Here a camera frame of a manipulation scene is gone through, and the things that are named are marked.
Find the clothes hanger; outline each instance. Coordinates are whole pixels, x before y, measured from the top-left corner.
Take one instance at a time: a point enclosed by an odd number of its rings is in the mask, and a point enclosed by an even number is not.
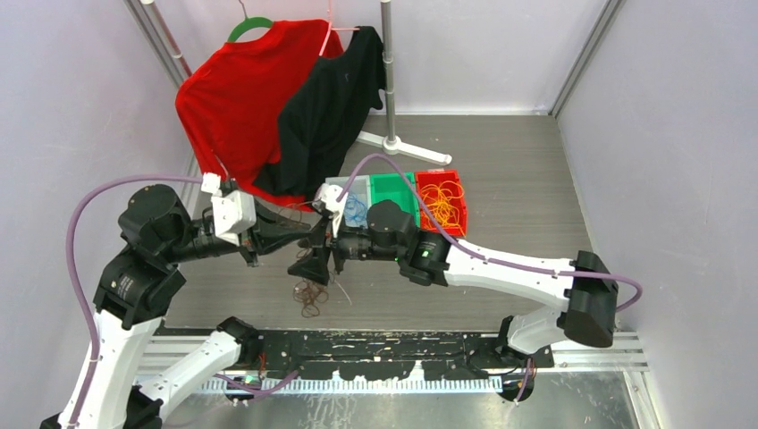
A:
[[[240,36],[247,33],[248,31],[252,29],[270,29],[272,25],[274,25],[274,22],[269,20],[268,18],[264,18],[262,16],[254,16],[252,18],[248,17],[248,10],[245,9],[245,4],[242,3],[242,0],[237,0],[242,5],[242,12],[245,13],[245,21],[240,22],[240,24],[237,25],[237,27],[234,27],[232,30],[232,33],[229,35],[229,39],[227,41],[229,42],[236,42]]]
[[[324,43],[321,45],[321,50],[318,51],[318,56],[324,55],[324,50],[326,49],[326,42],[329,40],[329,35],[332,34],[332,30],[334,31],[358,31],[358,27],[352,27],[349,29],[335,29],[332,27],[332,0],[328,0],[328,3],[326,4],[326,15],[329,17],[329,25],[326,27],[326,37],[324,38]]]

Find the red shirt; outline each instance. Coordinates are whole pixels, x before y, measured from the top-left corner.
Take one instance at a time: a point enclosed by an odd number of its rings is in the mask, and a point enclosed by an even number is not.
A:
[[[202,172],[228,175],[279,206],[305,200],[271,195],[253,181],[265,163],[279,162],[277,116],[305,83],[327,28],[323,20],[276,21],[257,40],[225,43],[181,85],[176,112]],[[324,56],[340,54],[332,31]]]

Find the gray floor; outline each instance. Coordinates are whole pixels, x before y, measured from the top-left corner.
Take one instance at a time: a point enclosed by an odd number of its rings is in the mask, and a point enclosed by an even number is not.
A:
[[[401,116],[397,128],[408,143],[452,155],[448,168],[459,171],[466,190],[467,240],[536,257],[574,257],[590,249],[551,117]],[[369,118],[364,130],[383,135],[383,117]],[[375,151],[355,145],[342,175]],[[395,159],[407,171],[434,168],[407,157]],[[390,170],[375,161],[364,173]],[[299,279],[286,274],[296,253],[288,247],[261,257],[255,269],[234,256],[186,264],[181,270],[188,283],[173,299],[166,324],[210,327],[235,315],[258,328],[496,331],[504,316],[538,307],[489,290],[417,286],[400,277],[394,263],[349,261],[337,280],[352,304],[332,286],[321,315],[306,319],[292,300]]]

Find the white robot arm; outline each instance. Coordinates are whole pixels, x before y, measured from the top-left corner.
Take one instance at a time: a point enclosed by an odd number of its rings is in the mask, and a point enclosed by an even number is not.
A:
[[[179,363],[141,385],[132,385],[139,361],[165,316],[174,294],[185,283],[178,264],[205,257],[240,253],[248,265],[257,256],[297,241],[310,252],[288,273],[327,284],[327,262],[337,272],[346,260],[396,261],[400,274],[421,285],[474,286],[544,304],[529,315],[502,320],[495,342],[498,353],[524,361],[537,350],[570,339],[592,347],[612,343],[618,286],[615,282],[550,276],[488,263],[508,260],[555,273],[573,270],[607,273],[597,255],[579,252],[575,259],[523,257],[480,248],[464,240],[418,229],[412,216],[391,201],[374,204],[367,228],[342,221],[341,188],[320,189],[314,207],[322,215],[313,228],[283,220],[252,196],[224,188],[214,177],[203,190],[212,194],[213,219],[191,221],[173,189],[154,185],[132,196],[120,216],[126,248],[103,271],[94,299],[100,357],[91,388],[78,404],[88,376],[81,368],[71,400],[42,428],[70,427],[75,406],[81,429],[160,428],[167,416],[202,383],[229,366],[255,364],[263,339],[250,325],[231,317]],[[482,258],[472,257],[473,250]]]

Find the green bin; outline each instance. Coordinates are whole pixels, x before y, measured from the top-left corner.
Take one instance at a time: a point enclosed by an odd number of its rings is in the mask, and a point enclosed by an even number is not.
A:
[[[405,177],[408,178],[410,185],[415,188],[416,179],[413,173],[406,172]],[[412,214],[416,219],[416,226],[421,226],[421,212],[418,209],[418,201],[400,175],[395,172],[371,175],[371,203],[376,204],[385,199],[394,201],[400,206],[400,209]]]

